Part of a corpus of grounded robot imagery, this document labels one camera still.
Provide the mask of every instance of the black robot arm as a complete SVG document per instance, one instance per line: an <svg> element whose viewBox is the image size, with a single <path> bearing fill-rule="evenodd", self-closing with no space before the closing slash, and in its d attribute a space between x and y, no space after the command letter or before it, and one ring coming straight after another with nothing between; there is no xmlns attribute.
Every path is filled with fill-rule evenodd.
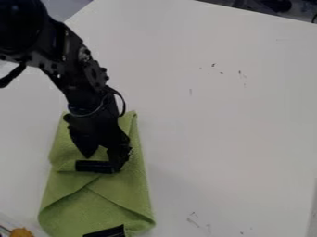
<svg viewBox="0 0 317 237"><path fill-rule="evenodd" d="M78 171L114 173L129 159L129 137L118 126L125 102L107 86L100 68L82 39L65 24L48 16L40 0L0 0L0 59L19 66L0 80L8 86L27 66L37 67L65 94L70 113L70 137L89 158L102 145L108 162L78 161ZM123 101L119 112L115 95Z"/></svg>

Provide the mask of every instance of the white tabletop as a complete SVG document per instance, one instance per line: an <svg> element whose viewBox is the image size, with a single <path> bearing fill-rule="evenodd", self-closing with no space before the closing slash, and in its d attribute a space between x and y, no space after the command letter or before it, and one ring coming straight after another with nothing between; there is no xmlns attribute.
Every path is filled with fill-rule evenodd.
<svg viewBox="0 0 317 237"><path fill-rule="evenodd" d="M68 24L139 114L144 237L316 236L315 25L189 0L98 0ZM37 69L0 91L12 218L36 225L65 104Z"/></svg>

